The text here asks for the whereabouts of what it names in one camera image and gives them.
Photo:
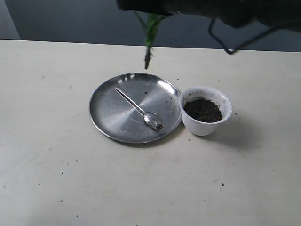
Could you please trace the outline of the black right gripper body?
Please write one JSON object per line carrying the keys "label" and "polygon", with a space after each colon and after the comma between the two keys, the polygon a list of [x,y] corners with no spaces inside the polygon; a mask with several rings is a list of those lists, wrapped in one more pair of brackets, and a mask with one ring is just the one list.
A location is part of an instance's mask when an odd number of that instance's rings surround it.
{"label": "black right gripper body", "polygon": [[176,14],[166,9],[166,0],[117,0],[117,7],[122,11],[138,11],[152,13],[161,16],[171,16]]}

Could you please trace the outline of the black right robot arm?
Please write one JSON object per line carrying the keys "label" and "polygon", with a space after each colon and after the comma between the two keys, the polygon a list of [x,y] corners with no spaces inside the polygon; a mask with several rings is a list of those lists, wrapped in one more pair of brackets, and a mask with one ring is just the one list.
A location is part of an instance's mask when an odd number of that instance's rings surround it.
{"label": "black right robot arm", "polygon": [[276,26],[301,19],[299,0],[118,0],[123,11],[159,15],[185,14],[218,18],[240,28],[252,21]]}

